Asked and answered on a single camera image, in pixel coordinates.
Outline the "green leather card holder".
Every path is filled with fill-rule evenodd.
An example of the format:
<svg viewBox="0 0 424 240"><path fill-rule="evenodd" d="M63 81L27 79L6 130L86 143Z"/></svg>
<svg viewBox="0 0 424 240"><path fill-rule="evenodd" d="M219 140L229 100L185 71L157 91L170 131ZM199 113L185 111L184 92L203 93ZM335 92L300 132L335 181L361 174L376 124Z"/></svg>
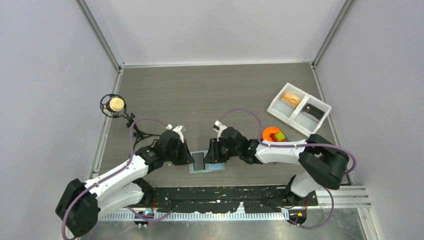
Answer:
<svg viewBox="0 0 424 240"><path fill-rule="evenodd" d="M207 154L207 150L200 150L200 151L192 151L191 155L196 152L204 151L204 157ZM220 172L225 170L225 164L224 163L216 163L216 164L205 164L205 170L200 172L193 172L192 169L192 163L188 165L188 170L190 174L202 174L202 173L211 173L211 172Z"/></svg>

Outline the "black credit card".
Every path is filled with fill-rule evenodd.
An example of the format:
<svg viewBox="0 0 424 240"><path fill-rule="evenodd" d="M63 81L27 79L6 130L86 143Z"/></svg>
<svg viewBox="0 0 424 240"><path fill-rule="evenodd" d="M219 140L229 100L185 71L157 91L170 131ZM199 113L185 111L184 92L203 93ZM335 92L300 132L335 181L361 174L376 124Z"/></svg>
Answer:
<svg viewBox="0 0 424 240"><path fill-rule="evenodd" d="M194 159L194 163L192 164L192 171L204 171L206 169L204 164L204 151L193 152L192 157Z"/></svg>
<svg viewBox="0 0 424 240"><path fill-rule="evenodd" d="M307 103L302 109L302 114L315 122L319 122L325 112L311 103Z"/></svg>

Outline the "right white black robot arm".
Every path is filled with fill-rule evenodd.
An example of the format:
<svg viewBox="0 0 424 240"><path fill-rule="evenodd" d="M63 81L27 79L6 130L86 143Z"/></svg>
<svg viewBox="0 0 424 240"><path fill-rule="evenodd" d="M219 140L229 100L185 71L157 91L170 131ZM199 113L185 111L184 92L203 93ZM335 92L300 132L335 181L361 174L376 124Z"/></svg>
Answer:
<svg viewBox="0 0 424 240"><path fill-rule="evenodd" d="M320 188L338 190L349 162L348 154L319 134L292 142L272 142L265 139L248 139L233 127L218 130L209 141L203 159L205 164L220 164L238 157L254 164L284 163L303 167L302 174L291 177L284 198L291 205L299 205L305 197Z"/></svg>

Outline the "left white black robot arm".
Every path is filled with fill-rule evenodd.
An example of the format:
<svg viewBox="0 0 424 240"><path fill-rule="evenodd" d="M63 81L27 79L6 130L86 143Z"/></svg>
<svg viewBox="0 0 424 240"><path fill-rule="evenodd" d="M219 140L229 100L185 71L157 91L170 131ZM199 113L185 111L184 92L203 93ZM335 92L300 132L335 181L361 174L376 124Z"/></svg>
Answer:
<svg viewBox="0 0 424 240"><path fill-rule="evenodd" d="M184 132L182 125L167 129L156 142L132 151L128 160L112 170L86 181L70 181L55 209L62 220L62 237L67 238L67 230L74 238L82 237L99 219L123 207L148 207L154 199L153 189L144 176L166 162L175 166L194 162Z"/></svg>

